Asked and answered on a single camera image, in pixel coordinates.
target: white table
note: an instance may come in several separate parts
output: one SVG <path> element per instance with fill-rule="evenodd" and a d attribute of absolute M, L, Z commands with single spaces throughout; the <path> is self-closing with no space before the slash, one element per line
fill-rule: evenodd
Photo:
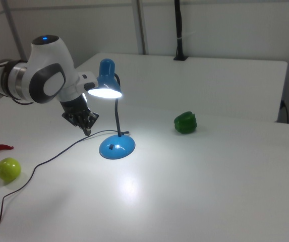
<path fill-rule="evenodd" d="M 205 115 L 195 106 L 197 131 L 180 135 L 173 119 L 181 112 L 126 104 L 130 83 L 118 74 L 121 128 L 136 141 L 134 152 L 102 158 L 104 134 L 39 167 L 6 200 L 0 241 L 289 241 L 289 125 Z M 93 133 L 115 129 L 114 101 L 89 101 L 100 115 Z M 0 180 L 0 202 L 35 165 L 83 137 L 62 112 L 56 100 L 0 99 L 0 143 L 15 147 L 0 151 L 0 160 L 22 164 L 15 181 Z"/>
<path fill-rule="evenodd" d="M 79 67 L 98 74 L 111 58 L 122 82 L 125 103 L 274 122 L 277 120 L 286 62 L 170 56 L 97 54 Z"/>

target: blue desk lamp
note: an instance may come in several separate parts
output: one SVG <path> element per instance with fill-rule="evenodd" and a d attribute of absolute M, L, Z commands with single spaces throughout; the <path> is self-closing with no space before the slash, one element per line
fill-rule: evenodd
<path fill-rule="evenodd" d="M 122 96 L 120 79 L 115 74 L 115 63 L 111 59 L 103 59 L 97 77 L 98 87 L 88 91 L 89 94 L 103 98 L 115 98 L 115 119 L 118 134 L 105 139 L 99 146 L 99 153 L 106 159 L 121 159 L 131 154 L 135 148 L 134 140 L 121 132 L 118 101 Z"/>

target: lamp shade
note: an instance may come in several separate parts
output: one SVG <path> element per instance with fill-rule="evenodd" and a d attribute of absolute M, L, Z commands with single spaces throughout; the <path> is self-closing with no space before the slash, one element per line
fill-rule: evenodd
<path fill-rule="evenodd" d="M 89 94 L 103 98 L 119 98 L 121 88 L 114 78 L 115 63 L 111 59 L 103 59 L 99 65 L 98 87 L 88 91 Z"/>

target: green bell pepper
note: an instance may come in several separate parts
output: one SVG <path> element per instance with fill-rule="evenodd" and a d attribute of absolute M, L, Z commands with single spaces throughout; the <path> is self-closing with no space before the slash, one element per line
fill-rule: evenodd
<path fill-rule="evenodd" d="M 175 129 L 182 134 L 192 133 L 197 127 L 195 114 L 188 111 L 179 115 L 174 121 Z"/>

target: lamp base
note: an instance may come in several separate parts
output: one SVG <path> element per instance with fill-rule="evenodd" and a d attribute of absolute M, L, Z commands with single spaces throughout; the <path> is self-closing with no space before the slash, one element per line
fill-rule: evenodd
<path fill-rule="evenodd" d="M 113 135 L 105 139 L 99 146 L 99 153 L 106 159 L 121 159 L 128 156 L 135 148 L 134 140 L 127 135 Z"/>

